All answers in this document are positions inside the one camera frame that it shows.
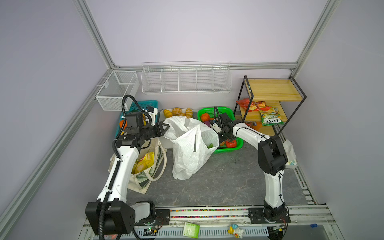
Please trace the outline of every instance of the wooden shelf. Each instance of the wooden shelf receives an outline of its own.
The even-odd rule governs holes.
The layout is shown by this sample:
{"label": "wooden shelf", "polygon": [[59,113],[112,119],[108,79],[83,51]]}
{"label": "wooden shelf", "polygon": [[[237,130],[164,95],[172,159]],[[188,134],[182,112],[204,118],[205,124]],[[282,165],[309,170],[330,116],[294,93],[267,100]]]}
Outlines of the wooden shelf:
{"label": "wooden shelf", "polygon": [[[270,106],[270,107],[276,107],[279,109],[279,113],[281,115],[281,120],[283,122],[286,122],[288,120],[283,108],[281,107],[281,104],[280,102],[277,102],[277,101],[266,101],[265,104],[267,104],[267,106]],[[240,107],[240,112],[241,112],[241,116],[244,116],[245,114],[245,109],[243,109],[242,107]],[[259,111],[252,111],[252,112],[248,112],[246,118],[244,121],[246,122],[261,122],[262,118],[261,118],[261,115],[260,115],[260,112]]]}
{"label": "wooden shelf", "polygon": [[[289,79],[248,79],[248,82],[255,102],[268,100],[300,102],[303,99]],[[244,84],[251,96],[245,79]]]}

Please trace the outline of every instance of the blue object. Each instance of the blue object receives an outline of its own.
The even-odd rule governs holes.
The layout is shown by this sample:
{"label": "blue object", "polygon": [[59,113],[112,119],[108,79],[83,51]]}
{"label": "blue object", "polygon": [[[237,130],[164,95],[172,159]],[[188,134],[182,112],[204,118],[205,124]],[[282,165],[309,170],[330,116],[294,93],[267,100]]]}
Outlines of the blue object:
{"label": "blue object", "polygon": [[[148,100],[148,101],[138,101],[137,102],[143,109],[146,109],[147,107],[154,107],[154,108],[157,108],[159,109],[159,102],[156,101],[156,100]],[[136,111],[140,111],[138,109],[138,107],[136,106],[136,104],[134,102],[132,102],[131,104],[131,107],[129,108],[129,111],[125,111],[125,113],[130,113],[132,112],[133,110],[136,110]],[[160,114],[160,111],[157,113],[156,115],[156,118],[155,118],[155,121],[157,122],[157,117],[158,115]],[[119,122],[122,120],[122,112],[121,112],[121,115],[120,115],[120,118],[119,118]],[[118,125],[117,129],[116,129],[116,134],[115,136],[119,133],[120,131],[120,126]]]}

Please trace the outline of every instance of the yellow snack bag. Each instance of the yellow snack bag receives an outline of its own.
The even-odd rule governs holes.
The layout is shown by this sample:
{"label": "yellow snack bag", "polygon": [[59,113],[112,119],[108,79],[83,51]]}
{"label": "yellow snack bag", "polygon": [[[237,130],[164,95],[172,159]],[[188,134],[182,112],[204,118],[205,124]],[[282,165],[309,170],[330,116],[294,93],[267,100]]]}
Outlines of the yellow snack bag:
{"label": "yellow snack bag", "polygon": [[155,153],[147,153],[142,159],[133,165],[132,174],[138,174],[139,172],[151,167],[154,162]]}

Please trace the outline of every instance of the green plastic basket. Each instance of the green plastic basket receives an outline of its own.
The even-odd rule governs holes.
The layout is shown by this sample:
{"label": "green plastic basket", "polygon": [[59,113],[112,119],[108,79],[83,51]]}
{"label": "green plastic basket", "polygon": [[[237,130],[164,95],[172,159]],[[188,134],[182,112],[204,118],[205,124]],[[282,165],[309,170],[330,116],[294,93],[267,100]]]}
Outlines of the green plastic basket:
{"label": "green plastic basket", "polygon": [[[235,116],[234,116],[234,114],[233,114],[233,112],[232,112],[231,109],[226,108],[226,107],[217,107],[217,109],[218,109],[218,112],[219,112],[220,114],[222,114],[222,113],[227,113],[227,114],[228,114],[228,117],[229,117],[230,119],[235,120]],[[214,108],[203,108],[203,109],[200,109],[200,110],[197,112],[197,119],[198,119],[199,121],[201,121],[200,117],[201,117],[201,115],[203,115],[204,113],[208,113],[209,116],[210,116],[211,118],[213,118],[213,117],[214,117]],[[241,139],[241,138],[238,137],[238,138],[236,139],[236,142],[237,142],[237,146],[236,146],[236,147],[227,148],[225,145],[222,146],[222,147],[219,146],[219,147],[216,149],[216,151],[215,151],[214,153],[220,153],[220,152],[233,152],[233,151],[235,151],[235,150],[239,150],[240,148],[243,147],[243,144],[244,144],[243,139]]]}

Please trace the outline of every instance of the cable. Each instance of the cable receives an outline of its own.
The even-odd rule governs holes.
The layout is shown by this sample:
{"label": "cable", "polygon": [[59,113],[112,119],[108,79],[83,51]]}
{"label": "cable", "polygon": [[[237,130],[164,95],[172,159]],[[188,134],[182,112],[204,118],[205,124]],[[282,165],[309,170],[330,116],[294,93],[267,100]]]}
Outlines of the cable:
{"label": "cable", "polygon": [[214,106],[214,119],[215,119],[217,125],[218,125],[221,129],[223,129],[223,122],[221,121],[220,113],[219,113],[219,111],[218,111],[217,106]]}
{"label": "cable", "polygon": [[[283,203],[283,206],[284,208],[287,208],[287,212],[288,212],[288,216],[289,216],[289,208],[287,207],[287,205],[285,205],[283,199],[281,198],[282,194],[281,194],[281,176],[283,176],[283,174],[281,174],[279,171],[277,171],[277,173],[279,174],[279,197],[280,197],[280,200],[282,201]],[[283,234],[283,237],[282,239],[284,238],[285,234],[287,233],[287,230],[288,230],[288,223],[286,223],[286,226],[285,226],[285,232]]]}
{"label": "cable", "polygon": [[135,227],[132,228],[132,232],[133,232],[133,235],[135,235],[135,238],[136,238],[137,240],[142,240],[142,239],[137,235],[136,230],[135,230]]}
{"label": "cable", "polygon": [[283,220],[285,228],[287,228],[287,224],[285,222],[285,219],[283,217],[280,217],[280,218],[281,218],[281,220]]}
{"label": "cable", "polygon": [[265,137],[265,135],[261,135],[261,134],[258,133],[257,131],[254,131],[254,130],[252,130],[251,128],[248,128],[248,127],[240,127],[240,128],[238,128],[238,129],[236,130],[235,137],[237,137],[237,131],[239,131],[239,130],[242,129],[242,128],[245,128],[245,129],[247,129],[247,130],[250,130],[250,131],[252,131],[252,132],[255,132],[255,133],[259,134],[260,136],[262,136],[263,138],[265,138],[265,140],[268,140],[268,139]]}
{"label": "cable", "polygon": [[148,146],[146,146],[146,147],[142,147],[141,149],[146,149],[146,148],[148,148],[148,147],[151,145],[151,141],[152,141],[152,138],[151,138],[151,139],[149,139],[149,143],[148,143]]}
{"label": "cable", "polygon": [[117,176],[117,173],[119,172],[119,168],[120,168],[120,163],[121,163],[121,160],[120,160],[120,154],[116,148],[116,142],[117,142],[117,139],[119,138],[119,136],[121,135],[122,131],[124,130],[124,127],[125,127],[125,124],[127,123],[127,119],[126,119],[126,112],[125,112],[125,101],[127,100],[127,98],[131,98],[132,101],[136,104],[137,108],[144,113],[144,115],[146,115],[149,119],[149,121],[151,121],[151,116],[146,113],[139,105],[139,103],[136,101],[136,99],[132,96],[132,95],[125,95],[123,98],[122,98],[122,101],[121,101],[121,110],[122,110],[122,114],[123,114],[123,123],[121,125],[121,128],[118,132],[118,134],[116,135],[116,137],[113,139],[112,141],[112,148],[113,148],[113,151],[114,153],[116,154],[116,158],[119,159],[117,162],[116,162],[116,167],[115,167],[115,170],[113,171],[113,175],[111,177],[111,180],[109,182],[109,185],[108,185],[108,190],[106,193],[105,193],[105,197],[104,197],[104,200],[103,200],[103,203],[101,204],[101,208],[100,208],[100,215],[99,215],[99,229],[98,229],[98,232],[99,232],[99,240],[105,240],[104,238],[104,215],[105,215],[105,210],[106,210],[106,207],[107,207],[107,203],[108,203],[108,198],[109,198],[109,195],[111,194],[111,190],[112,190],[112,187],[113,187],[113,183],[115,182],[115,178]]}
{"label": "cable", "polygon": [[156,230],[159,231],[161,229],[161,227],[163,226],[163,223],[164,223],[164,218],[163,217],[155,217],[155,218],[161,218],[161,226],[159,228],[157,228]]}

